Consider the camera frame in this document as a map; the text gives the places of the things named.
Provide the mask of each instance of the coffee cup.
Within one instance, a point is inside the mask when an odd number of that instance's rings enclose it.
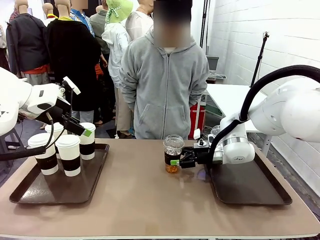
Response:
[[[47,133],[49,133],[49,134],[51,133],[51,125],[46,125],[44,129]],[[63,131],[62,135],[68,134],[67,130],[64,130],[64,126],[62,126],[59,122],[56,122],[55,124],[53,124],[53,136],[55,139],[57,139],[57,137],[59,137],[59,135],[61,134],[62,131]],[[58,148],[57,148],[57,146],[54,146],[54,147],[55,147],[55,152],[56,152],[56,158],[59,159],[60,155],[59,155]]]
[[[185,146],[185,142],[181,136],[177,134],[171,134],[164,139],[163,145],[165,170],[171,174],[177,173],[179,170],[178,166],[172,166],[171,161],[180,160],[182,149]]]
[[[76,135],[62,135],[55,142],[65,175],[74,177],[81,171],[80,139]]]
[[[29,138],[28,145],[32,149],[45,146],[48,143],[49,138],[50,138],[49,133],[39,133]],[[54,140],[55,140],[55,137],[52,136],[50,144],[52,144]],[[57,156],[56,156],[56,149],[54,145],[49,147],[44,154],[35,156],[35,159],[43,175],[54,174],[59,169]]]
[[[90,122],[83,122],[80,125],[92,132],[90,136],[80,136],[80,156],[83,160],[91,160],[95,157],[96,126]]]

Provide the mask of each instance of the hoodie pocket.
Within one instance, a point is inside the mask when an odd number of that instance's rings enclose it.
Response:
[[[167,108],[164,137],[170,134],[178,134],[186,140],[188,139],[190,128],[191,125],[189,115],[186,116],[184,106],[175,106]]]
[[[164,108],[147,104],[139,118],[135,131],[141,139],[161,139],[163,132]]]

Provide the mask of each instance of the hoodie zipper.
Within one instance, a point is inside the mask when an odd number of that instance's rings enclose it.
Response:
[[[164,121],[163,121],[163,130],[162,130],[162,139],[165,139],[165,128],[166,128],[166,117],[167,117],[167,100],[168,100],[168,86],[169,86],[169,72],[170,72],[170,56],[167,54],[168,59],[168,77],[166,79],[166,92],[165,92],[165,105],[164,105]]]

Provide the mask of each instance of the black coat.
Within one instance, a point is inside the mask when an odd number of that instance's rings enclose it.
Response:
[[[97,104],[95,65],[99,63],[101,48],[86,25],[79,21],[54,20],[47,27],[51,68],[61,83],[68,76],[79,88],[73,94],[72,110],[92,111]]]
[[[11,72],[17,74],[17,61],[22,72],[49,64],[44,23],[28,13],[22,13],[10,24],[11,28],[6,29],[6,41]]]

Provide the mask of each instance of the brown serving tray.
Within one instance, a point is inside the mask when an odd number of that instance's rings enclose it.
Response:
[[[292,198],[256,154],[251,162],[213,165],[207,173],[217,197],[225,204],[282,206]]]
[[[73,177],[65,175],[59,159],[59,170],[52,175],[43,175],[36,164],[10,195],[10,201],[16,204],[31,205],[87,202],[95,192],[108,150],[108,144],[96,143],[95,157],[91,160],[81,160],[81,173]]]

